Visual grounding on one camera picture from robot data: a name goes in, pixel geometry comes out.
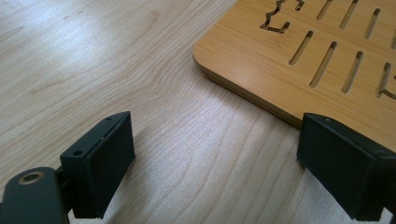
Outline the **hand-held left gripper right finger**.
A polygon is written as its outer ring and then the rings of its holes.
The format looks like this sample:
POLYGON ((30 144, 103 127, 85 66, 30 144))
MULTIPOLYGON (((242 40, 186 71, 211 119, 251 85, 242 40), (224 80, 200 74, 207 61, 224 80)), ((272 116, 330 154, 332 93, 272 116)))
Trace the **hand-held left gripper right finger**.
POLYGON ((305 113, 297 160, 330 192, 350 218, 396 221, 396 152, 343 123, 305 113))

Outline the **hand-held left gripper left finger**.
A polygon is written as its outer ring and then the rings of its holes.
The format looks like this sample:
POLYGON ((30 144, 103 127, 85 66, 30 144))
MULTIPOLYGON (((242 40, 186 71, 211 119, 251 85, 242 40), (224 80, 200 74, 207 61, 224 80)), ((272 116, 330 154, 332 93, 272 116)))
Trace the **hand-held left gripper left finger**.
POLYGON ((102 218, 134 160, 131 113, 102 119, 60 156, 77 218, 102 218))

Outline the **slotted bamboo board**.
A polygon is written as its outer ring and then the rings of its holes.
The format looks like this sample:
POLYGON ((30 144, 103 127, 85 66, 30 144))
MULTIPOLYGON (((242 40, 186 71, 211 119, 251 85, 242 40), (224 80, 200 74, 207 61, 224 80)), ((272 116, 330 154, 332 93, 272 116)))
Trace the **slotted bamboo board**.
POLYGON ((193 59, 292 125, 320 114, 396 152, 396 0, 238 0, 193 59))

